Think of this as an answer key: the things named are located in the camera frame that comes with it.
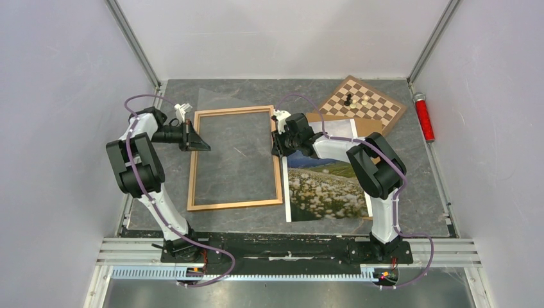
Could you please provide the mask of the clear acrylic sheet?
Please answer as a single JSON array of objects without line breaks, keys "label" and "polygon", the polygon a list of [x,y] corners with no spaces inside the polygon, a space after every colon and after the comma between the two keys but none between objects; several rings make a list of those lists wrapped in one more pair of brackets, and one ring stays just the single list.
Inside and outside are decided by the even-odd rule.
[{"label": "clear acrylic sheet", "polygon": [[198,133],[211,150],[196,157],[196,206],[278,198],[270,110],[199,89]]}]

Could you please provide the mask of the wooden picture frame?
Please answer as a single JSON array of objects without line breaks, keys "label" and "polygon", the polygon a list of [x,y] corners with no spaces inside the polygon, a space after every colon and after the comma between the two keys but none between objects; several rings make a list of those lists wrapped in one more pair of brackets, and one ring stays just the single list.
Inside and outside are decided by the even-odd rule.
[{"label": "wooden picture frame", "polygon": [[199,110],[196,131],[209,151],[191,154],[187,209],[281,205],[280,160],[271,154],[273,106]]}]

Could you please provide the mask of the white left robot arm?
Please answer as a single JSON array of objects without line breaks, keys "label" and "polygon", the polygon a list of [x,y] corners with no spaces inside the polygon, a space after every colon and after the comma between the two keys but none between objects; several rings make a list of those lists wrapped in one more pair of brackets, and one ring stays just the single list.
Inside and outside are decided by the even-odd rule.
[{"label": "white left robot arm", "polygon": [[106,153],[120,190],[140,201],[159,224],[163,243],[157,248],[162,251],[162,262],[193,262],[203,246],[166,191],[166,174],[153,144],[177,144],[181,151],[209,151],[211,147],[190,120],[180,118],[178,125],[166,120],[155,107],[132,114],[127,131],[106,145]]}]

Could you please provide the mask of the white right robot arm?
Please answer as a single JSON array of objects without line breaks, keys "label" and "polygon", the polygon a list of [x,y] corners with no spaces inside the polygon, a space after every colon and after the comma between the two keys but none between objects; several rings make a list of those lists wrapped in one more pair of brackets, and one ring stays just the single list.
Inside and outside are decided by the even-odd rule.
[{"label": "white right robot arm", "polygon": [[365,138],[335,137],[315,132],[303,113],[274,110],[272,154],[288,157],[299,151],[313,159],[332,159],[349,163],[362,190],[370,196],[373,226],[370,252],[386,262],[400,251],[398,195],[406,180],[406,167],[385,137],[373,132]]}]

